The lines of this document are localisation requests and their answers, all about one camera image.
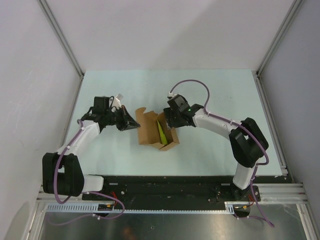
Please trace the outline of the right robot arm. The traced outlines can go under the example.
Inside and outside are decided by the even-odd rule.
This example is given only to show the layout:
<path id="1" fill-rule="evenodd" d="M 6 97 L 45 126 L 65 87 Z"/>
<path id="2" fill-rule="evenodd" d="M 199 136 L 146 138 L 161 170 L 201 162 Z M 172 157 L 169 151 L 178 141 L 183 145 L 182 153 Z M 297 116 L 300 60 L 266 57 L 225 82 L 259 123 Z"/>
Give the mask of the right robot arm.
<path id="1" fill-rule="evenodd" d="M 269 163 L 266 153 L 269 143 L 256 121 L 250 117 L 234 121 L 213 115 L 200 104 L 190 106 L 180 94 L 170 93 L 167 103 L 169 107 L 164 108 L 163 112 L 168 128 L 201 128 L 229 140 L 233 157 L 237 162 L 230 194 L 237 201 L 247 197 L 260 165 L 259 160 L 264 157 L 265 162 L 262 164 Z"/>

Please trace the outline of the brown cardboard express box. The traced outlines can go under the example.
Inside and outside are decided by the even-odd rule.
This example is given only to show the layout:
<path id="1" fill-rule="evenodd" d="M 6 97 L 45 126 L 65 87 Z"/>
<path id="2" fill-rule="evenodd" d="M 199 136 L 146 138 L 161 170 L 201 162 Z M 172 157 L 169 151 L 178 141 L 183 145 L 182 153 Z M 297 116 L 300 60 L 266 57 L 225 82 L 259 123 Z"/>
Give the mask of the brown cardboard express box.
<path id="1" fill-rule="evenodd" d="M 145 107 L 140 107 L 135 110 L 135 116 L 137 122 L 140 124 L 140 127 L 137 129 L 138 143 L 140 145 L 150 146 L 165 152 L 180 143 L 176 129 L 168 128 L 164 112 L 146 112 Z M 160 122 L 165 133 L 168 141 L 167 145 L 161 143 L 157 121 Z"/>

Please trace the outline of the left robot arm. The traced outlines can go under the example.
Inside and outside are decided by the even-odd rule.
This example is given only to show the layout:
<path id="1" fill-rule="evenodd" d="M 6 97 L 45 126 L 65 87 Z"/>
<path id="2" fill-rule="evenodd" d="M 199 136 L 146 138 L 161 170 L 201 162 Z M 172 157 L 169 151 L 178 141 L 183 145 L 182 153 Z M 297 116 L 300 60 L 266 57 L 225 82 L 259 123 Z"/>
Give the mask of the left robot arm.
<path id="1" fill-rule="evenodd" d="M 111 188 L 104 184 L 100 175 L 83 174 L 80 157 L 90 143 L 107 126 L 116 126 L 119 131 L 139 128 L 121 104 L 123 96 L 96 96 L 93 106 L 77 120 L 79 129 L 72 139 L 57 151 L 47 152 L 42 158 L 42 187 L 47 194 L 53 194 L 56 201 L 63 204 L 60 195 L 77 197 L 93 192 L 100 200 L 110 196 Z"/>

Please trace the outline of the green tube product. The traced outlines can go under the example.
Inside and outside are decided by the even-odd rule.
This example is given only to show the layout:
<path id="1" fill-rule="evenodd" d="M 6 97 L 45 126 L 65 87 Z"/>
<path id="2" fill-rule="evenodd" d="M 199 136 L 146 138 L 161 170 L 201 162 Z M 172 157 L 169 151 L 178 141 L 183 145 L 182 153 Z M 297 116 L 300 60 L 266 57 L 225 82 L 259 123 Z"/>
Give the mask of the green tube product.
<path id="1" fill-rule="evenodd" d="M 168 144 L 168 140 L 159 121 L 157 121 L 157 126 L 158 126 L 158 132 L 159 132 L 161 144 L 166 146 Z"/>

